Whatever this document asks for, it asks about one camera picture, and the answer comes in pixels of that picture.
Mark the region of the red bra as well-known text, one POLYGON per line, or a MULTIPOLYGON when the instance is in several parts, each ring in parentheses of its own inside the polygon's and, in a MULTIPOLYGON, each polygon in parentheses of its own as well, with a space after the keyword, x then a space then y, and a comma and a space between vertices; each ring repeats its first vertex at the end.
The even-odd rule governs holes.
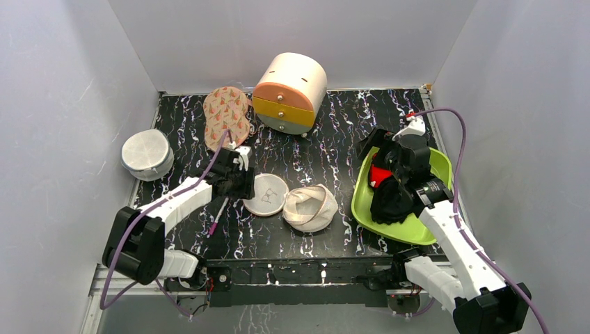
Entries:
POLYGON ((389 177, 392 177, 392 172, 386 168, 382 168, 381 165, 382 163, 380 163, 377 159, 377 153, 375 153, 372 156, 372 160, 371 160, 371 164, 369 167, 369 172, 368 172, 368 185, 372 188, 372 189, 377 189, 380 187, 380 184, 388 179, 389 177))

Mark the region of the black bra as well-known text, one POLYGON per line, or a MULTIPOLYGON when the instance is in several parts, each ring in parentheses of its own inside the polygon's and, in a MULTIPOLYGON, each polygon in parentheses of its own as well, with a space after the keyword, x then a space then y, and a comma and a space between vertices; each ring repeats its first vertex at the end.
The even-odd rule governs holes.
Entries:
POLYGON ((391 225, 403 223, 418 207, 416 195, 391 176, 374 190, 370 214, 373 222, 391 225))

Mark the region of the white mesh laundry bag beige zipper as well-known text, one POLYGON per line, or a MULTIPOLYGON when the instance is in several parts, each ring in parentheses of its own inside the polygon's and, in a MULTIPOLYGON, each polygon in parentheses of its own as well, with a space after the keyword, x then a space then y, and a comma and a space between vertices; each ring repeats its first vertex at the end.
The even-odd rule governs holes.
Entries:
POLYGON ((255 176, 255 195, 244 200, 245 208, 257 216, 281 213, 293 229, 313 233, 327 228, 338 203, 332 192, 323 184, 289 189, 286 181, 274 174, 255 176))

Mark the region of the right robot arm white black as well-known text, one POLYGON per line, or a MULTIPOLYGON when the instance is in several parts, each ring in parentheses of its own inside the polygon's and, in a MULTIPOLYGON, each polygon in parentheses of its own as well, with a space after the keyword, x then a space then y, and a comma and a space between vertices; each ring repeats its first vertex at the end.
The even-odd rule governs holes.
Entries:
POLYGON ((454 211, 449 177, 431 167, 433 149, 418 134, 374 128, 360 142, 362 167, 353 195, 357 222, 384 237, 411 218, 433 235, 454 269, 448 274, 419 250, 396 256, 392 280, 401 288, 424 288, 452 315, 460 333, 515 333, 525 322, 531 296, 523 283, 510 285, 481 257, 470 231, 454 211))

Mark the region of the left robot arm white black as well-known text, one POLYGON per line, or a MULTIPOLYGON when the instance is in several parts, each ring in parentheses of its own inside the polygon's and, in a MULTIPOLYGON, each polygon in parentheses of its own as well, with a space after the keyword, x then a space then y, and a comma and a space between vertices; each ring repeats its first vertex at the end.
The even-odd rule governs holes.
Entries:
POLYGON ((199 177, 188 177, 172 191, 138 209, 123 207, 113 222, 102 264, 139 284, 179 278, 190 289, 205 286, 202 256, 169 250, 166 235, 194 211, 217 198, 249 200, 255 195, 251 148, 220 149, 199 177))

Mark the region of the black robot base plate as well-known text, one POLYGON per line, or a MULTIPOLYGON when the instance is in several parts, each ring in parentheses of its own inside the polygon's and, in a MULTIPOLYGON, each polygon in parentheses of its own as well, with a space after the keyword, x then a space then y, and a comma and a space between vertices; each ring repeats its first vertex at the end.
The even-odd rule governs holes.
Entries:
POLYGON ((362 304, 385 307, 402 286, 387 257, 208 260, 212 305, 362 304))

